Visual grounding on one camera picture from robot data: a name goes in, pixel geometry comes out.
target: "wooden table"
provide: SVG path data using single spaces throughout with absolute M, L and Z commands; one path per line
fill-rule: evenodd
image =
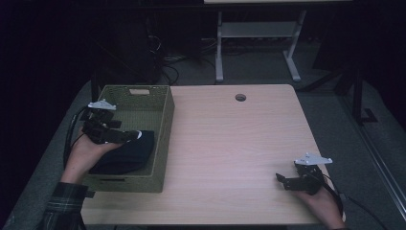
M 275 173 L 319 154 L 290 85 L 173 86 L 164 191 L 97 192 L 86 224 L 306 224 L 318 222 Z M 236 100 L 237 94 L 246 97 Z

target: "plaid sleeve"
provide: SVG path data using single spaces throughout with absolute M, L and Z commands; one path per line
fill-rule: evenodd
M 59 182 L 47 204 L 43 219 L 37 229 L 78 229 L 81 218 L 80 210 L 86 192 L 86 186 Z

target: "dark background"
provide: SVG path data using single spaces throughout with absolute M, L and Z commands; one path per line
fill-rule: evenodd
M 151 2 L 139 1 L 147 5 Z M 376 87 L 386 106 L 406 127 L 406 19 L 402 17 L 405 8 L 400 0 L 369 2 L 364 5 L 355 1 L 354 6 L 338 7 L 335 11 L 310 10 L 301 39 L 323 38 L 315 62 L 317 68 L 332 71 L 355 61 L 364 79 Z M 139 42 L 128 44 L 130 49 L 126 49 L 129 41 L 124 35 L 125 28 L 144 25 L 142 22 L 148 14 L 133 15 L 125 11 L 119 15 L 106 10 L 84 10 L 71 1 L 0 3 L 1 226 L 70 103 L 95 73 L 103 76 L 99 80 L 104 83 L 154 83 L 159 78 L 159 60 L 151 57 L 148 49 L 140 49 L 148 45 L 148 40 L 142 39 L 147 29 L 160 35 L 167 46 L 195 58 L 199 54 L 200 37 L 215 37 L 212 24 L 202 23 L 209 21 L 215 25 L 215 12 L 161 11 L 154 21 L 156 24 L 137 29 L 134 35 L 142 35 L 137 38 Z M 115 24 L 111 24 L 111 18 L 116 19 Z M 130 68 L 104 54 L 89 35 L 104 45 L 108 42 L 103 40 L 108 38 L 112 44 L 109 49 L 129 63 Z M 144 58 L 128 59 L 121 53 L 132 49 Z M 96 68 L 101 63 L 109 68 Z M 118 76 L 128 78 L 117 80 Z

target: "human hand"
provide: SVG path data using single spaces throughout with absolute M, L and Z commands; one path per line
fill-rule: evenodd
M 120 147 L 122 144 L 101 144 L 93 143 L 89 137 L 79 130 L 77 142 L 72 146 L 68 162 L 60 182 L 81 184 L 84 176 L 93 166 L 110 150 Z
M 301 199 L 310 211 L 328 229 L 340 229 L 346 227 L 333 196 L 324 187 L 320 188 L 319 192 L 315 195 L 309 195 L 302 191 L 295 191 L 292 193 Z

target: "black fabric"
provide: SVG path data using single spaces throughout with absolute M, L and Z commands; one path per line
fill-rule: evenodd
M 89 173 L 123 174 L 141 169 L 154 147 L 154 132 L 143 130 L 142 133 L 137 141 L 130 141 L 106 153 Z

